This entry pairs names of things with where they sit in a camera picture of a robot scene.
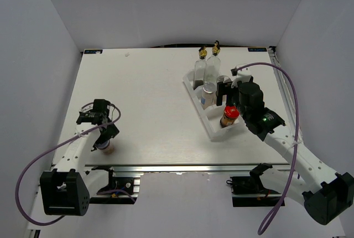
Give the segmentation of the red lid sauce jar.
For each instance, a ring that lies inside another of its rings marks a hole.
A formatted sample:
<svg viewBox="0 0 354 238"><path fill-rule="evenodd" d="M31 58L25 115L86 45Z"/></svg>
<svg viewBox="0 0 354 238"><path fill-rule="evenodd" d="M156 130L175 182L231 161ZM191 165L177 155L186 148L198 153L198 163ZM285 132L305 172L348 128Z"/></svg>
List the red lid sauce jar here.
<svg viewBox="0 0 354 238"><path fill-rule="evenodd" d="M238 119L240 113L236 106L226 106L223 111L223 116L220 119L222 128L231 126Z"/></svg>

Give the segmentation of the silver lid white canister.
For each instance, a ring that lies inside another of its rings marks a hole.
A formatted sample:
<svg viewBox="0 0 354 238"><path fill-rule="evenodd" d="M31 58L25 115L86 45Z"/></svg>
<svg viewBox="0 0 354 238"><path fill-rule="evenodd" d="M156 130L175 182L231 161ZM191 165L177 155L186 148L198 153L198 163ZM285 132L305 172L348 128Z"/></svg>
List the silver lid white canister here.
<svg viewBox="0 0 354 238"><path fill-rule="evenodd" d="M217 83L219 82L222 82L222 83L225 83L225 82L231 82L231 79L230 77L226 76L226 75L220 75L218 78L217 78Z"/></svg>

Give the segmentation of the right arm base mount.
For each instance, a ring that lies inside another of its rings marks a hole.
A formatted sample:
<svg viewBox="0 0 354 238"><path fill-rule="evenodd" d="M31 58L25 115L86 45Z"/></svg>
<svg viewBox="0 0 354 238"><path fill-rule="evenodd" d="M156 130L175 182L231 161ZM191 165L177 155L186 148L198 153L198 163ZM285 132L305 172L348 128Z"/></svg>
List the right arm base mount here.
<svg viewBox="0 0 354 238"><path fill-rule="evenodd" d="M260 179L261 175L272 167L270 164L261 163L247 176L234 176L226 180L226 184L231 187L234 208L273 207L277 204L281 194L265 188Z"/></svg>

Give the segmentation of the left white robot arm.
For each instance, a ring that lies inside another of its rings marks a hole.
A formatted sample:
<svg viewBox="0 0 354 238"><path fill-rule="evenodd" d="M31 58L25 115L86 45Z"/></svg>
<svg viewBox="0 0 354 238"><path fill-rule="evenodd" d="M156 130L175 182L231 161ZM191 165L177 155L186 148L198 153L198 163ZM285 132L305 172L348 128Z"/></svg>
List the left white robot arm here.
<svg viewBox="0 0 354 238"><path fill-rule="evenodd" d="M83 216L91 197L100 189L104 193L116 189L117 179L112 176L110 168L90 169L86 166L91 152L114 152L111 139L119 130L109 114L115 108L107 100L95 99L80 110L73 141L68 143L54 168L40 177L43 208L47 215Z"/></svg>

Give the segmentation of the clear glass cruet bottle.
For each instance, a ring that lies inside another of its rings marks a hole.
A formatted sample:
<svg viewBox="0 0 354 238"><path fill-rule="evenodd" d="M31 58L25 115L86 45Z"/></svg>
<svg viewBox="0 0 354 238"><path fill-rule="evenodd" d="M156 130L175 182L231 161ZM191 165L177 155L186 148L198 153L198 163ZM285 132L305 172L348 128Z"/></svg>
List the clear glass cruet bottle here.
<svg viewBox="0 0 354 238"><path fill-rule="evenodd" d="M216 40L212 47L212 55L206 61L206 68L204 73L204 82L213 83L216 85L218 73L221 66L221 60L219 58L220 42Z"/></svg>

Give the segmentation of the glass cruet dark powder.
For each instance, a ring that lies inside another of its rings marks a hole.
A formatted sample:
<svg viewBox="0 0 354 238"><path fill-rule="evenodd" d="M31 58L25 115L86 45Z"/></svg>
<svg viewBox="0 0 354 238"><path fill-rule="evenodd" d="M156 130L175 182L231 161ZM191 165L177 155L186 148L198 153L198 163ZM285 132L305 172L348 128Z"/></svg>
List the glass cruet dark powder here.
<svg viewBox="0 0 354 238"><path fill-rule="evenodd" d="M193 79L194 90L204 84L206 56L207 56L207 50L206 50L206 46L204 45L199 49L199 59L195 62L195 66L194 66L194 79Z"/></svg>

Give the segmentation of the silver shaker blue label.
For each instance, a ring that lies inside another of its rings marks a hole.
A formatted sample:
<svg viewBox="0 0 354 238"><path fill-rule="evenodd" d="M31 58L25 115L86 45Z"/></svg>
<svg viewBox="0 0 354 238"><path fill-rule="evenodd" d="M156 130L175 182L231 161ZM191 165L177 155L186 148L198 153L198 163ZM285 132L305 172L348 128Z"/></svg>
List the silver shaker blue label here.
<svg viewBox="0 0 354 238"><path fill-rule="evenodd" d="M206 82L202 86L201 106L205 110L214 103L216 85L212 82Z"/></svg>

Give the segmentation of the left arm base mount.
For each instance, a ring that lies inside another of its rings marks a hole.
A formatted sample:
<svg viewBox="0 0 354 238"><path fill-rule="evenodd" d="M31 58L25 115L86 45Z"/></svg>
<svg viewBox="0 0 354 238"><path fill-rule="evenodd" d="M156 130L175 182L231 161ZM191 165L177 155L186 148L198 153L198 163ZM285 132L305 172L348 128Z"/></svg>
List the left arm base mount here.
<svg viewBox="0 0 354 238"><path fill-rule="evenodd" d="M90 192L90 204L134 204L140 176L120 173L109 166L96 166L85 170L84 182Z"/></svg>

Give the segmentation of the small jar labelled lid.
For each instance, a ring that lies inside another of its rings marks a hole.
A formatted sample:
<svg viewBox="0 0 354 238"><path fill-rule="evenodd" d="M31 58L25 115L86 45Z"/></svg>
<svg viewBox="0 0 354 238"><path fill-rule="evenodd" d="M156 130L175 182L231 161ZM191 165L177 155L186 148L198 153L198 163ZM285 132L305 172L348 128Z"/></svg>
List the small jar labelled lid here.
<svg viewBox="0 0 354 238"><path fill-rule="evenodd" d="M115 151L115 147L110 141L103 144L97 144L96 148L105 155L110 155Z"/></svg>

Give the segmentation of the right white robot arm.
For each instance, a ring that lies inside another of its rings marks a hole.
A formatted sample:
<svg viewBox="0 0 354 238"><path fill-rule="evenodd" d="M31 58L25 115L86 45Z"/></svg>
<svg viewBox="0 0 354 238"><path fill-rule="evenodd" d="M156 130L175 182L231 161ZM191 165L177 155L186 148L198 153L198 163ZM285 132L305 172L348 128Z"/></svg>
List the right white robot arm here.
<svg viewBox="0 0 354 238"><path fill-rule="evenodd" d="M285 121L265 106L258 84L219 82L216 97L218 106L223 99L235 106L247 128L294 165L301 178L292 179L287 195L303 205L317 223L327 225L352 206L353 176L338 173L297 142Z"/></svg>

